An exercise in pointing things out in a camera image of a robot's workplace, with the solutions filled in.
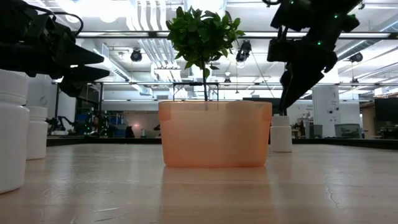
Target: potted plant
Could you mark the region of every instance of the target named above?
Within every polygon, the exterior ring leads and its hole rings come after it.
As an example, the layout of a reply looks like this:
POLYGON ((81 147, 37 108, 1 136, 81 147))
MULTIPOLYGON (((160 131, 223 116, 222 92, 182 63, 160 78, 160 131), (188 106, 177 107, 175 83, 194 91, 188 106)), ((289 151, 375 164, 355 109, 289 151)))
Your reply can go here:
POLYGON ((182 7, 177 9, 177 16, 173 21, 167 21, 170 29, 167 39, 171 40, 175 50, 178 50, 177 58, 183 57, 187 61, 185 69, 196 65, 203 71, 203 86, 205 89, 205 101, 207 101, 206 78, 210 70, 207 63, 219 60, 222 55, 228 56, 228 49, 232 43, 244 32, 238 30, 241 20, 232 21, 229 16, 221 18, 217 13, 192 7, 184 12, 182 7))

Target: translucent orange pot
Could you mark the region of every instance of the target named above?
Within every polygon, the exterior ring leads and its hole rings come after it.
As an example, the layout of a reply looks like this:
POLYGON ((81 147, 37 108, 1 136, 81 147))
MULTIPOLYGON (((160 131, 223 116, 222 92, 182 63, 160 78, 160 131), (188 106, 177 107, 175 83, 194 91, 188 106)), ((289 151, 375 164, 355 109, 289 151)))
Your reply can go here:
POLYGON ((169 167, 263 166, 271 118, 271 103, 159 103, 164 162, 169 167))

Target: white column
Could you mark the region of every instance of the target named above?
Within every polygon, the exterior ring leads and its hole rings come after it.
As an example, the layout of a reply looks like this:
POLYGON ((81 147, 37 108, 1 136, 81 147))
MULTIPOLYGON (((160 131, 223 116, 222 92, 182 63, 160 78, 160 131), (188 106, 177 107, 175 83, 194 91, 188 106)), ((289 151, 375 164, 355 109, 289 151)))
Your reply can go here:
POLYGON ((57 86, 51 84, 50 76, 37 74, 35 78, 28 77, 28 82, 29 90, 26 105, 47 108, 47 117, 54 117, 57 86))
POLYGON ((335 137, 335 124, 341 123, 337 86, 317 86, 312 90, 314 124, 323 126, 323 137, 335 137))
MULTIPOLYGON (((75 121, 75 111, 76 111, 76 98, 69 97, 64 92, 60 93, 58 101, 58 116, 65 116, 71 122, 75 121)), ((63 125, 67 130, 72 129, 66 121, 63 121, 63 125)))

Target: white container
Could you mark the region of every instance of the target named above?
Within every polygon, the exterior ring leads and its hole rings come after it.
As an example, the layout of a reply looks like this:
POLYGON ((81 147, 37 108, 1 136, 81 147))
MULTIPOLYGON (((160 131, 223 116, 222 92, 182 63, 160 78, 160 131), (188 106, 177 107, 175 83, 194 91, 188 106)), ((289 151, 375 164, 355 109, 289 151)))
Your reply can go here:
POLYGON ((27 140, 26 159, 43 159, 47 147, 47 128, 45 122, 47 108, 28 106, 30 110, 29 133, 27 140))
POLYGON ((292 152, 292 127, 288 116, 274 115, 271 126, 271 151, 292 152))
POLYGON ((29 110, 27 77, 0 69, 0 194, 24 184, 29 110))

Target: wooden table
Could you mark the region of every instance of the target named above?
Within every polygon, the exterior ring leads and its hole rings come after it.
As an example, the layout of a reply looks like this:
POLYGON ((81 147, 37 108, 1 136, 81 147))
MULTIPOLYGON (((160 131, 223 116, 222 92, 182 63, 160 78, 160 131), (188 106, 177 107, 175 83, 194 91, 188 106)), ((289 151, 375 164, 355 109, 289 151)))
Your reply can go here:
POLYGON ((266 167, 165 168, 160 145, 49 147, 0 223, 397 223, 398 152, 295 145, 266 167))

